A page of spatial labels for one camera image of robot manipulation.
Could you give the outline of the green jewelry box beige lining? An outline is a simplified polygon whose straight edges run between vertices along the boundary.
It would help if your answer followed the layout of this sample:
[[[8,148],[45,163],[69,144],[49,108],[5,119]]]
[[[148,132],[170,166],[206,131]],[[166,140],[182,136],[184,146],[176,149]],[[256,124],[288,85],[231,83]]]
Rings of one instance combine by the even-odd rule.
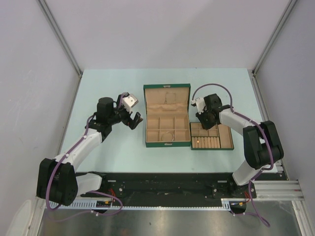
[[[190,146],[190,88],[190,84],[143,86],[146,108],[146,147]]]

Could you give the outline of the green jewelry tray insert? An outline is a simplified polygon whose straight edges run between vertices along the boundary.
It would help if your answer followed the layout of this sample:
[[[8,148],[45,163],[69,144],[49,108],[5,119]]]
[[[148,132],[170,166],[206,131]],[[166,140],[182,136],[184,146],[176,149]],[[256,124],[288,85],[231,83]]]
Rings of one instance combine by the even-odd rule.
[[[234,150],[231,129],[223,124],[203,129],[200,122],[190,123],[192,150]]]

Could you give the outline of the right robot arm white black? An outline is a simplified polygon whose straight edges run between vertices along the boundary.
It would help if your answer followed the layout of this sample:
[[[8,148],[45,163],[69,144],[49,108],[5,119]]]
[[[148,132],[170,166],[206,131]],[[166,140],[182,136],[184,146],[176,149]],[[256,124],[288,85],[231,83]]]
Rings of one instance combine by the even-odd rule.
[[[234,107],[223,105],[217,94],[196,98],[191,105],[197,108],[195,116],[204,129],[214,125],[225,125],[243,137],[245,161],[233,172],[227,192],[239,197],[245,191],[245,184],[259,173],[273,169],[275,162],[284,157],[284,150],[275,124],[268,120],[258,123],[237,112]]]

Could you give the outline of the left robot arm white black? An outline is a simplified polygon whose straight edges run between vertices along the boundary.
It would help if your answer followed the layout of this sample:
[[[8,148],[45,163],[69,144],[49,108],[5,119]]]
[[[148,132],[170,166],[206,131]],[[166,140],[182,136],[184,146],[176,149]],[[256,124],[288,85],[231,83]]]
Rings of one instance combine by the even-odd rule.
[[[109,185],[103,181],[103,176],[96,172],[78,176],[76,171],[83,160],[105,139],[115,124],[123,123],[131,130],[143,120],[140,113],[132,118],[132,108],[138,99],[128,92],[124,92],[114,101],[110,97],[98,100],[96,112],[86,121],[85,131],[81,137],[65,152],[49,159],[45,158],[39,165],[36,195],[46,202],[49,210],[57,206],[69,206],[76,197],[94,192],[97,196],[108,193]]]

